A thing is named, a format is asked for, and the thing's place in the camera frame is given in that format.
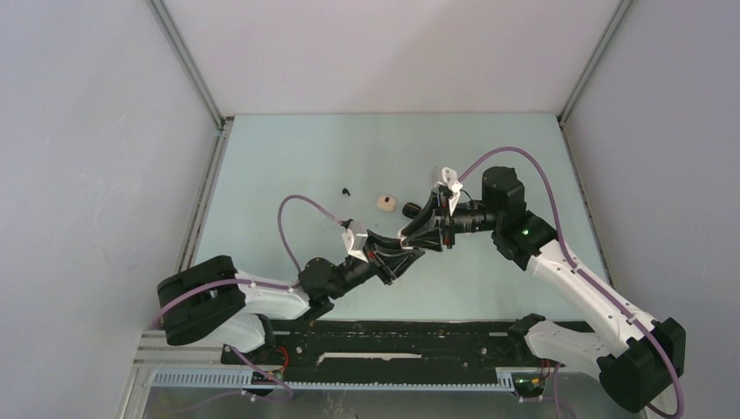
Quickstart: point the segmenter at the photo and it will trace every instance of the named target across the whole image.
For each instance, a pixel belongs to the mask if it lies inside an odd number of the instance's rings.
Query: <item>red wire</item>
[[[281,371],[285,372],[285,369],[288,368],[288,362],[290,361],[291,358],[288,356],[288,350],[285,349],[284,347],[278,347],[276,349],[276,352],[278,351],[282,352],[283,356],[285,357],[285,361],[283,362],[283,367],[280,368]]]
[[[542,370],[545,369],[545,364],[547,365],[547,375],[542,375]],[[547,377],[550,376],[550,360],[541,360],[539,364],[539,378],[542,380],[545,380]]]

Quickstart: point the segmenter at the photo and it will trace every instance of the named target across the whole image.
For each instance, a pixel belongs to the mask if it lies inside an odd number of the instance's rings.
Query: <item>small black object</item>
[[[406,203],[401,209],[401,214],[406,218],[411,218],[412,220],[416,218],[420,212],[421,206],[416,205],[415,203]]]
[[[513,168],[495,166],[483,172],[481,188],[483,204],[494,212],[502,212],[510,222],[524,216],[527,202],[524,201],[524,185]]]
[[[517,320],[514,325],[509,327],[506,334],[509,335],[509,339],[515,342],[517,347],[527,347],[527,342],[524,336],[530,332],[530,329],[540,321],[545,321],[545,316],[541,316],[536,313],[527,314],[522,319]]]
[[[301,319],[314,320],[328,313],[334,308],[329,298],[341,298],[375,274],[370,264],[349,256],[339,265],[324,258],[312,259],[298,274],[301,288],[310,297],[310,308]]]
[[[539,383],[535,384],[532,381],[519,382],[518,380],[514,380],[514,391],[517,392],[519,397],[529,399],[540,397],[545,392],[545,386]]]

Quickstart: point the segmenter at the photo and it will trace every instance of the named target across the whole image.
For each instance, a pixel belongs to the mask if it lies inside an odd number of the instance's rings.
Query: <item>light blue table surface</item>
[[[278,235],[284,197],[308,196],[339,218],[360,220],[395,237],[408,223],[402,204],[426,202],[434,166],[461,174],[482,154],[504,145],[524,148],[542,164],[569,245],[603,278],[558,123],[554,115],[539,113],[237,117],[196,262],[225,254],[243,271],[295,280],[297,272]],[[528,208],[552,223],[545,187],[520,155],[492,157],[464,188],[479,199],[481,175],[496,165],[517,170]],[[352,196],[343,196],[343,188]],[[398,201],[395,212],[375,206],[381,195]],[[286,205],[284,228],[301,264],[316,257],[338,264],[346,256],[341,227],[307,203]],[[490,233],[458,236],[455,248],[427,252],[392,286],[373,278],[335,304],[325,319],[515,319],[529,313],[582,319],[547,285],[501,257]]]

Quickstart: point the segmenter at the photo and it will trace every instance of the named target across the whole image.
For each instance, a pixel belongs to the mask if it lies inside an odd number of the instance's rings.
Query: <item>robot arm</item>
[[[436,170],[457,178],[449,168]],[[682,374],[686,333],[681,325],[673,319],[657,321],[581,264],[569,246],[558,241],[557,231],[526,209],[524,185],[513,168],[487,169],[481,195],[480,201],[453,205],[455,191],[433,182],[424,209],[401,230],[401,244],[442,251],[443,246],[453,247],[455,234],[491,231],[502,256],[546,282],[594,331],[576,333],[531,314],[515,324],[510,336],[539,358],[562,362],[599,380],[624,409],[644,409],[671,383],[668,370],[636,321],[659,342],[677,375]],[[611,299],[628,307],[629,318]]]
[[[317,319],[333,309],[333,299],[375,276],[391,285],[424,255],[423,250],[403,249],[399,239],[375,234],[356,221],[347,220],[342,226],[351,256],[340,264],[314,258],[292,284],[240,271],[228,256],[212,258],[162,281],[157,286],[161,307],[181,300],[162,316],[168,344],[208,339],[248,353],[274,343],[270,319]],[[209,285],[217,286],[197,292]]]

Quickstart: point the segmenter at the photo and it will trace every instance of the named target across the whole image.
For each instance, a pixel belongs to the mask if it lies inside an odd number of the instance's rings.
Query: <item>white wall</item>
[[[557,113],[618,0],[169,0],[226,115]]]
[[[0,2],[0,416],[108,418],[214,127],[144,0]]]
[[[568,134],[617,286],[687,330],[685,417],[737,417],[740,2],[637,2]]]

